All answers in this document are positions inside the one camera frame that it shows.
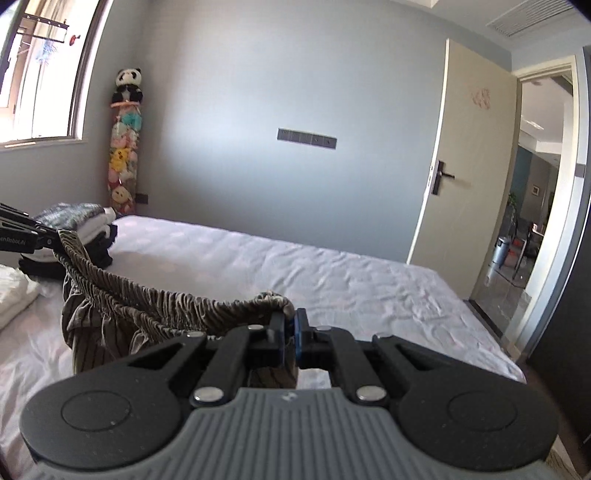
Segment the plush toy holder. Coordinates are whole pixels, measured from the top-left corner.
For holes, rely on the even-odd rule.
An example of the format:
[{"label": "plush toy holder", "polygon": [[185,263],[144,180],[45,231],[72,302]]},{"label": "plush toy holder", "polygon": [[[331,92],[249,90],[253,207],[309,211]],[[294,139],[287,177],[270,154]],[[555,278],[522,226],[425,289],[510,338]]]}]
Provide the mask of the plush toy holder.
[{"label": "plush toy holder", "polygon": [[138,177],[138,143],[142,128],[139,102],[111,104],[111,159],[109,161],[109,198],[118,215],[135,214],[135,186]]}]

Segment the bed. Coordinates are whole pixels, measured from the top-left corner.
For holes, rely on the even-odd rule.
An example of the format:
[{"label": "bed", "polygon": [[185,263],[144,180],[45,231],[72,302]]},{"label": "bed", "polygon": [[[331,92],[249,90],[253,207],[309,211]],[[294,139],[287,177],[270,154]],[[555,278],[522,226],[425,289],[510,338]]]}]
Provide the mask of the bed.
[{"label": "bed", "polygon": [[[343,327],[357,339],[391,332],[478,367],[523,381],[477,318],[432,270],[186,223],[117,221],[109,271],[140,284],[217,300],[264,290],[305,307],[311,325]],[[15,478],[33,462],[18,431],[20,411],[41,388],[71,375],[63,341],[61,284],[0,332],[0,447]],[[300,372],[298,388],[326,388],[322,371]]]}]

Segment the tile floor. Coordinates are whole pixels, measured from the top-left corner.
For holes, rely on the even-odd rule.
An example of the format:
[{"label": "tile floor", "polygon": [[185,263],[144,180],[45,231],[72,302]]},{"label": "tile floor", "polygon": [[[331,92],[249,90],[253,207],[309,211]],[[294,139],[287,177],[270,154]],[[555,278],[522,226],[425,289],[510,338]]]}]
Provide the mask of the tile floor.
[{"label": "tile floor", "polygon": [[[503,266],[499,268],[497,265],[491,265],[484,285],[481,286],[474,298],[478,306],[495,324],[495,330],[500,330],[501,332],[505,331],[514,316],[519,316],[520,312],[525,313],[529,298],[527,294],[524,293],[524,288],[529,280],[531,271],[534,268],[534,260],[524,258],[518,274],[515,276],[515,279],[512,280],[519,251],[518,248],[514,246],[511,247],[511,251],[512,254],[508,256],[507,261]],[[487,330],[498,337],[498,334],[493,332],[474,307],[470,304],[468,304],[468,306],[475,313],[476,317],[482,321]],[[560,406],[554,400],[539,375],[529,365],[519,364],[519,367],[523,370],[527,383],[547,397],[558,411],[558,435],[564,445],[564,449],[572,461],[577,473],[581,475],[581,477],[587,475],[591,469],[591,465],[580,453],[579,440]]]},{"label": "tile floor", "polygon": [[558,402],[552,397],[550,390],[548,390],[548,388],[544,385],[544,382],[533,368],[527,364],[519,363],[518,365],[525,374],[528,385],[540,392],[543,396],[550,400],[550,403],[553,404],[554,408],[558,412],[558,436],[560,437],[560,440],[562,441],[564,448],[568,453],[574,469],[581,477],[587,475],[591,469],[591,465],[579,450],[579,439],[577,438],[577,434],[575,434],[570,422],[566,419],[566,416],[562,412]]},{"label": "tile floor", "polygon": [[534,260],[524,258],[518,274],[512,280],[518,255],[518,247],[512,246],[503,266],[499,268],[496,264],[491,264],[484,285],[474,298],[501,332],[507,329],[516,314],[525,313],[530,300],[524,288],[534,268]]}]

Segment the wall outlet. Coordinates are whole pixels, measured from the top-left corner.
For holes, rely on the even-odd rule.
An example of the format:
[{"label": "wall outlet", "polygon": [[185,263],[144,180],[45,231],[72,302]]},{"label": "wall outlet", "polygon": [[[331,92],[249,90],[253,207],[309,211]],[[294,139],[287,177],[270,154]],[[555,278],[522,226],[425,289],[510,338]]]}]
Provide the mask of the wall outlet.
[{"label": "wall outlet", "polygon": [[136,193],[135,194],[135,203],[139,203],[141,205],[148,204],[148,194],[147,193]]},{"label": "wall outlet", "polygon": [[334,137],[325,137],[324,135],[309,134],[306,132],[287,130],[285,128],[280,128],[277,131],[277,140],[303,143],[314,147],[331,148],[333,150],[336,149],[336,138]]}]

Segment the folded clothes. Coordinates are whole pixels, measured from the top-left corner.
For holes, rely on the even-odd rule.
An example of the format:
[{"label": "folded clothes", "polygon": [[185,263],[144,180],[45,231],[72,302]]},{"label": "folded clothes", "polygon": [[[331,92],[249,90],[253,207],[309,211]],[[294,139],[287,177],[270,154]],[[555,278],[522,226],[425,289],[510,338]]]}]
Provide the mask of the folded clothes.
[{"label": "folded clothes", "polygon": [[56,230],[78,231],[88,220],[102,213],[103,207],[96,203],[58,203],[43,210],[35,220]]},{"label": "folded clothes", "polygon": [[39,284],[24,273],[0,265],[0,329],[39,295]]},{"label": "folded clothes", "polygon": [[[99,268],[107,268],[113,263],[113,259],[108,253],[109,248],[115,242],[117,237],[117,226],[109,225],[109,236],[103,231],[91,242],[85,245],[90,261]],[[32,277],[51,278],[54,280],[63,280],[66,276],[66,269],[55,258],[53,262],[37,262],[30,258],[21,258],[18,261],[18,267],[22,272]]]},{"label": "folded clothes", "polygon": [[[103,207],[100,207],[100,208],[101,208],[100,214],[95,215],[94,217],[88,219],[87,221],[84,222],[84,224],[80,225],[78,227],[78,229],[76,230],[76,232],[78,233],[78,237],[80,238],[80,241],[82,242],[83,245],[88,244],[92,239],[97,237],[101,232],[104,232],[105,226],[112,223],[116,218],[115,211],[112,208],[103,208]],[[39,222],[43,223],[44,225],[50,226],[52,228],[62,229],[59,227],[58,222],[53,222],[51,219],[47,220],[45,218],[42,218],[41,215],[37,215],[35,217],[35,220],[38,220]],[[37,262],[44,262],[44,261],[45,262],[55,262],[56,261],[56,258],[53,255],[53,250],[51,250],[49,248],[42,248],[40,250],[37,250],[33,254],[24,254],[23,257],[29,258],[29,259],[37,261]]]}]

